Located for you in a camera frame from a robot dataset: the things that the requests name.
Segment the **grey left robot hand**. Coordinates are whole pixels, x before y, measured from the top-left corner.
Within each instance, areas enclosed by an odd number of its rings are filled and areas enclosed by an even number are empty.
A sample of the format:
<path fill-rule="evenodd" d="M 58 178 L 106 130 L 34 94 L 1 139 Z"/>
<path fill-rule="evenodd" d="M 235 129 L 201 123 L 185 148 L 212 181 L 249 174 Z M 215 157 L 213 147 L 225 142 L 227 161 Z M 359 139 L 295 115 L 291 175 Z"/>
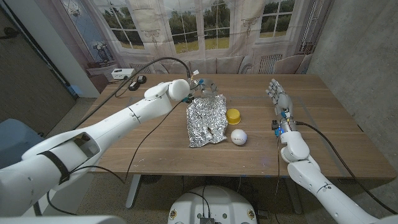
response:
<path fill-rule="evenodd" d="M 190 93 L 185 98 L 187 103 L 191 103 L 195 98 L 209 98 L 217 95 L 217 85 L 209 78 L 201 78 L 190 82 Z"/>

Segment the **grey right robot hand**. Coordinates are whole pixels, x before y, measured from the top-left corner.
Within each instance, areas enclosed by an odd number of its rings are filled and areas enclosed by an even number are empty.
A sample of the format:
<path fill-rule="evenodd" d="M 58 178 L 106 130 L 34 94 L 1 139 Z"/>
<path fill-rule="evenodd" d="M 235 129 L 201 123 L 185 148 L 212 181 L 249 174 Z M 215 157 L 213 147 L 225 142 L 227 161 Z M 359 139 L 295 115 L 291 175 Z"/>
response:
<path fill-rule="evenodd" d="M 275 115 L 281 117 L 282 113 L 287 118 L 294 117 L 293 103 L 288 94 L 286 94 L 282 85 L 275 79 L 272 79 L 269 83 L 269 87 L 266 90 L 267 95 L 271 98 L 274 104 Z"/>

